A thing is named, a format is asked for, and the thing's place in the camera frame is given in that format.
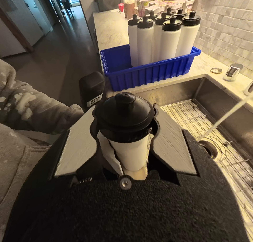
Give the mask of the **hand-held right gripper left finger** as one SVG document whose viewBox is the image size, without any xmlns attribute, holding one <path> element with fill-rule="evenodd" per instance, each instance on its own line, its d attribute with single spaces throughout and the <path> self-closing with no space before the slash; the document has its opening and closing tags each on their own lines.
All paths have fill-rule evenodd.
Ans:
<svg viewBox="0 0 253 242">
<path fill-rule="evenodd" d="M 63 148 L 54 176 L 74 174 L 97 150 L 97 142 L 90 133 L 94 121 L 91 107 L 73 126 Z"/>
</svg>

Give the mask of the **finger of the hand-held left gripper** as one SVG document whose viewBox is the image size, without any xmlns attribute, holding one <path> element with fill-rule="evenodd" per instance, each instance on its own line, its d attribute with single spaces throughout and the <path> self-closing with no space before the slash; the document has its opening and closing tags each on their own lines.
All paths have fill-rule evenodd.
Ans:
<svg viewBox="0 0 253 242">
<path fill-rule="evenodd" d="M 124 172 L 122 170 L 121 164 L 116 158 L 115 150 L 113 149 L 113 147 L 111 147 L 109 140 L 105 136 L 103 136 L 100 131 L 97 134 L 97 138 L 100 143 L 103 157 L 106 159 L 106 161 L 109 163 L 109 165 L 112 167 L 112 169 L 117 175 L 123 176 Z"/>
</svg>

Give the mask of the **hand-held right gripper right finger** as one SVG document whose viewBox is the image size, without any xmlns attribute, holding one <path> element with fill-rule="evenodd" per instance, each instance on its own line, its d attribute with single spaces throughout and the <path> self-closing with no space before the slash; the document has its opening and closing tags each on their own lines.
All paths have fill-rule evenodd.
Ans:
<svg viewBox="0 0 253 242">
<path fill-rule="evenodd" d="M 197 175 L 182 127 L 158 104 L 153 104 L 155 115 L 152 122 L 154 135 L 150 143 L 151 153 L 171 171 L 185 175 Z"/>
</svg>

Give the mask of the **white plastic squeeze bottle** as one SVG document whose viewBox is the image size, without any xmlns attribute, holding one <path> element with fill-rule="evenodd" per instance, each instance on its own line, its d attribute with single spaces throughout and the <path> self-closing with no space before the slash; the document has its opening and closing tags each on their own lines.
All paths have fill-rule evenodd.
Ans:
<svg viewBox="0 0 253 242">
<path fill-rule="evenodd" d="M 146 165 L 148 135 L 136 142 L 119 143 L 112 140 L 109 142 L 127 170 L 138 171 Z"/>
</svg>

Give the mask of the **black bottle cap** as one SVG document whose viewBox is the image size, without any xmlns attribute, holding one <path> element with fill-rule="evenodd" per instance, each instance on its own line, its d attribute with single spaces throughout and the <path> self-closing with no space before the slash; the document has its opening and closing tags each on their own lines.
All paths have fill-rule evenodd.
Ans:
<svg viewBox="0 0 253 242">
<path fill-rule="evenodd" d="M 94 112 L 101 134 L 118 143 L 132 143 L 152 130 L 155 110 L 144 98 L 129 92 L 108 98 Z"/>
</svg>

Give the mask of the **blue plastic bin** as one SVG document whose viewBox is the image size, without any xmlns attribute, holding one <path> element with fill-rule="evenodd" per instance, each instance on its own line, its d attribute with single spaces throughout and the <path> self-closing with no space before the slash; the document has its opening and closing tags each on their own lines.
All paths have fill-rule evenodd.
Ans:
<svg viewBox="0 0 253 242">
<path fill-rule="evenodd" d="M 100 51 L 104 74 L 113 91 L 185 75 L 189 72 L 194 58 L 200 54 L 200 49 L 192 47 L 190 54 L 132 67 L 129 44 Z"/>
</svg>

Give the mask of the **person's left forearm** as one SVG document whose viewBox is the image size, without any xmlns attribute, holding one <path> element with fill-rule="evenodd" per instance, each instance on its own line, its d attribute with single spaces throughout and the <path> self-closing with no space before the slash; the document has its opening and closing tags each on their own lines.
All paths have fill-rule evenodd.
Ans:
<svg viewBox="0 0 253 242">
<path fill-rule="evenodd" d="M 15 69 L 0 60 L 1 124 L 14 130 L 60 134 L 84 115 L 79 105 L 66 106 L 15 77 Z"/>
</svg>

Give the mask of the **sink drain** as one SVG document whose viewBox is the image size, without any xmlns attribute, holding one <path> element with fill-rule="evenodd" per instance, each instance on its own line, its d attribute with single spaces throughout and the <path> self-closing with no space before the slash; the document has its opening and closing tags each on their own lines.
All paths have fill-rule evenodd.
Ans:
<svg viewBox="0 0 253 242">
<path fill-rule="evenodd" d="M 205 136 L 203 139 L 198 140 L 198 143 L 215 162 L 219 163 L 227 158 L 227 149 L 223 141 L 217 137 Z"/>
</svg>

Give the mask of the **stainless steel sink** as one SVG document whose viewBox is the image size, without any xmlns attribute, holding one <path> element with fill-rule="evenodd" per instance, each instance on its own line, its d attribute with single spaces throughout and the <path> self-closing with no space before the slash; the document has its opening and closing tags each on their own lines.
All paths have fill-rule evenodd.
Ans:
<svg viewBox="0 0 253 242">
<path fill-rule="evenodd" d="M 224 114 L 245 96 L 214 80 L 201 77 L 148 91 L 131 91 L 157 103 L 183 129 L 199 140 Z M 216 162 L 236 196 L 250 241 L 253 239 L 253 113 L 252 105 L 241 108 L 200 140 Z"/>
</svg>

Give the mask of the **running water stream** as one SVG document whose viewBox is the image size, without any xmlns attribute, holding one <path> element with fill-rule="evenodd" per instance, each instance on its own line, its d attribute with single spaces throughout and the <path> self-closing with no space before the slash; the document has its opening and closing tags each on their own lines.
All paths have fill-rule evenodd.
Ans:
<svg viewBox="0 0 253 242">
<path fill-rule="evenodd" d="M 216 123 L 207 130 L 204 135 L 198 137 L 197 142 L 200 142 L 202 139 L 204 139 L 206 136 L 208 136 L 215 128 L 217 128 L 224 120 L 226 120 L 229 116 L 231 116 L 234 112 L 239 110 L 241 107 L 243 107 L 249 100 L 253 98 L 253 93 L 251 92 L 246 98 L 238 102 L 234 107 L 231 108 L 226 114 L 224 114 Z"/>
</svg>

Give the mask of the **black container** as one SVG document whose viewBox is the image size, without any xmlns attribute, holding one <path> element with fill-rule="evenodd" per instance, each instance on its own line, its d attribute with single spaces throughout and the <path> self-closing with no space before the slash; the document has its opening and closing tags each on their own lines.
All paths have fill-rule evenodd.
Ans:
<svg viewBox="0 0 253 242">
<path fill-rule="evenodd" d="M 94 2 L 97 4 L 99 12 L 105 12 L 118 9 L 118 5 L 122 3 L 122 0 L 94 0 Z"/>
</svg>

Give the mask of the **brown box of stir sticks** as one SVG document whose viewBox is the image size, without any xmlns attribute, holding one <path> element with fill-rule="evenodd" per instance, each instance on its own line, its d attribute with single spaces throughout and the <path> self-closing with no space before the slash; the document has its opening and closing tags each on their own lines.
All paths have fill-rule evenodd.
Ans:
<svg viewBox="0 0 253 242">
<path fill-rule="evenodd" d="M 134 14 L 135 0 L 124 0 L 124 15 L 126 19 L 131 19 Z"/>
</svg>

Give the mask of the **group of capped white bottles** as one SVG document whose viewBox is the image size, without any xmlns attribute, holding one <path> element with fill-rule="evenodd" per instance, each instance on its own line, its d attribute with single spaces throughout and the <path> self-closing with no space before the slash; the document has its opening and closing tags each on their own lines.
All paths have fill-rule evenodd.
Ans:
<svg viewBox="0 0 253 242">
<path fill-rule="evenodd" d="M 142 66 L 185 56 L 191 53 L 200 27 L 201 17 L 192 10 L 189 14 L 171 7 L 160 15 L 138 17 L 133 14 L 128 20 L 130 63 Z"/>
</svg>

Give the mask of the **chrome sink air gap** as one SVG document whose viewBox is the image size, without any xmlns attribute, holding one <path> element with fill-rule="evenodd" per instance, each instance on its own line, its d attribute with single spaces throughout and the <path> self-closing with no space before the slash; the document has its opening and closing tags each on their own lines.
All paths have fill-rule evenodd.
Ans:
<svg viewBox="0 0 253 242">
<path fill-rule="evenodd" d="M 223 80 L 227 82 L 234 82 L 242 69 L 243 69 L 242 64 L 238 63 L 231 64 L 228 70 L 226 71 L 225 75 L 223 76 Z"/>
</svg>

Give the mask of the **chrome countertop button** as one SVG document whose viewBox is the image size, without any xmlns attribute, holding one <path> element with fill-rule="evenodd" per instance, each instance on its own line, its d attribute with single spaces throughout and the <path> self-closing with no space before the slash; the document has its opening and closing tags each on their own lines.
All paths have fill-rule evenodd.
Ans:
<svg viewBox="0 0 253 242">
<path fill-rule="evenodd" d="M 253 81 L 243 91 L 244 95 L 249 96 L 253 93 Z"/>
</svg>

